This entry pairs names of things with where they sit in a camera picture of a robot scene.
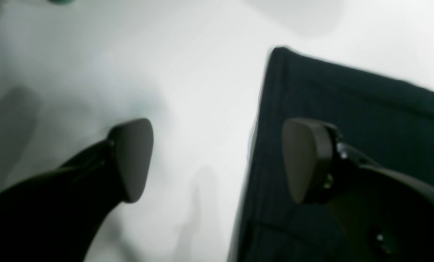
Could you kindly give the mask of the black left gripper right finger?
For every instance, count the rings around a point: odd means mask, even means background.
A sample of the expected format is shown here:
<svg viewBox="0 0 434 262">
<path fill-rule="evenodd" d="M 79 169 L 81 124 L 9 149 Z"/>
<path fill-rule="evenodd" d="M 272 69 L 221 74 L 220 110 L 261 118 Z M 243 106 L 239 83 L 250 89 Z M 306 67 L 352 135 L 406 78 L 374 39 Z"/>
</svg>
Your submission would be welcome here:
<svg viewBox="0 0 434 262">
<path fill-rule="evenodd" d="M 321 204 L 359 262 L 434 262 L 434 187 L 380 166 L 322 121 L 282 125 L 288 187 L 297 204 Z"/>
</svg>

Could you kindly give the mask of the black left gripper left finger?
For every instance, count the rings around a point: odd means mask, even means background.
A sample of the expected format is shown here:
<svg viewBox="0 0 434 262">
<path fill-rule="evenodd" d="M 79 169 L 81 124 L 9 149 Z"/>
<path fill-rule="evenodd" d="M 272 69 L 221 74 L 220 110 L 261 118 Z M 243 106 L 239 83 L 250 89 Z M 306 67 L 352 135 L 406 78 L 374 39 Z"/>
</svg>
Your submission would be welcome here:
<svg viewBox="0 0 434 262">
<path fill-rule="evenodd" d="M 82 262 L 108 214 L 144 192 L 151 122 L 114 126 L 52 171 L 0 193 L 0 262 Z"/>
</svg>

